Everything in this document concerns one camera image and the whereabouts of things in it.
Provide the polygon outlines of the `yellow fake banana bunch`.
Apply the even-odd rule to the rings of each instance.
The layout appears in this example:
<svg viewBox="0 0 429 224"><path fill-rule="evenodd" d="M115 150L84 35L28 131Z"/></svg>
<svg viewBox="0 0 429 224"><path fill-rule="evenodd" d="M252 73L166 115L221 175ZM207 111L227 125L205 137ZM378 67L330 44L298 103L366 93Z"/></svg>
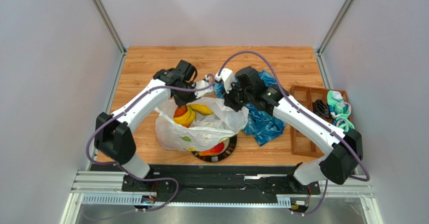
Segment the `yellow fake banana bunch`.
<svg viewBox="0 0 429 224"><path fill-rule="evenodd" d="M191 104L187 106L187 113L181 117L173 118L176 124L182 125L183 127L189 128L193 121L196 119L196 114L212 115L213 112L206 105Z"/></svg>

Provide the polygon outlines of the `white printed plastic bag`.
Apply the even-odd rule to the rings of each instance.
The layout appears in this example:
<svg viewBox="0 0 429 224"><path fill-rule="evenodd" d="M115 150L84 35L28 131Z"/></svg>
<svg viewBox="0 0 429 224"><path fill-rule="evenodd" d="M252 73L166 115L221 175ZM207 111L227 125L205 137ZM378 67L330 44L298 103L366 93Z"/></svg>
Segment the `white printed plastic bag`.
<svg viewBox="0 0 429 224"><path fill-rule="evenodd" d="M174 100L167 100L155 111L155 131L160 145L171 151L207 151L245 128L249 110L243 107L238 112L224 105L224 99L202 97L195 104L208 107L212 114L194 112L195 117L188 128L176 123L173 115L177 109Z"/></svg>

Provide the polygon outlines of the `red yellow fake mango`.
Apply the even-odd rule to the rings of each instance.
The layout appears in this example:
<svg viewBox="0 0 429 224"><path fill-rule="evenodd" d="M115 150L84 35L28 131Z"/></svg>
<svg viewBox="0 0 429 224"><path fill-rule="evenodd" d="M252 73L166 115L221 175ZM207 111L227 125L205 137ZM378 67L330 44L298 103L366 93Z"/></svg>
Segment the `red yellow fake mango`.
<svg viewBox="0 0 429 224"><path fill-rule="evenodd" d="M224 142L218 143L216 146L212 147L209 150L199 152L200 156L215 156L224 151L225 144Z"/></svg>

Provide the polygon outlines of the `orange fake fruit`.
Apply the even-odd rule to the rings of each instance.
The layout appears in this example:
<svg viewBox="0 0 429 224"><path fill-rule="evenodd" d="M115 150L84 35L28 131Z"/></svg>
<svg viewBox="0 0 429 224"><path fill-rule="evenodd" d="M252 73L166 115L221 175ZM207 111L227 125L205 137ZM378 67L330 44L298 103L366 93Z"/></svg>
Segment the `orange fake fruit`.
<svg viewBox="0 0 429 224"><path fill-rule="evenodd" d="M176 108L176 110L175 110L175 112L174 112L174 118L177 118L177 117L181 117L181 116L183 116L183 115L185 115L186 113L187 113L187 106L186 105L183 105L183 106L178 106L177 108Z"/></svg>

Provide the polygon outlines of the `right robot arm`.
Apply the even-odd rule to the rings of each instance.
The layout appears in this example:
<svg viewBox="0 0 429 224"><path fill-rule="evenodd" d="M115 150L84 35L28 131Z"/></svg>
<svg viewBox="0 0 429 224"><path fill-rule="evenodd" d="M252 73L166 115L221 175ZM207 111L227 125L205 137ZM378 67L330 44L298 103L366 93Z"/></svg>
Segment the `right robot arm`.
<svg viewBox="0 0 429 224"><path fill-rule="evenodd" d="M266 86L256 69L247 66L234 74L221 69L215 74L224 84L225 105L235 111L247 104L255 106L298 130L324 154L308 163L297 164L290 177L301 185L329 180L342 185L353 178L363 158L362 135L355 129L345 131L302 106L278 84Z"/></svg>

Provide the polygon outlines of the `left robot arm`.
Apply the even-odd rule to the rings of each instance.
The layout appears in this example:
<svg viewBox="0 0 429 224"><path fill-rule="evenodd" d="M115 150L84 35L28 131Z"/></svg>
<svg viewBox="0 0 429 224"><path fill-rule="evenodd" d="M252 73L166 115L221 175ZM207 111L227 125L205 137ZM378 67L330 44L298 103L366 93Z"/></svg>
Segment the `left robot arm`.
<svg viewBox="0 0 429 224"><path fill-rule="evenodd" d="M156 72L149 84L130 102L111 114L102 112L96 119L96 130L90 141L94 148L112 159L128 175L137 180L147 177L150 167L136 152L133 132L159 105L174 98L180 106L198 98L211 78L194 81L196 68L181 60L175 68Z"/></svg>

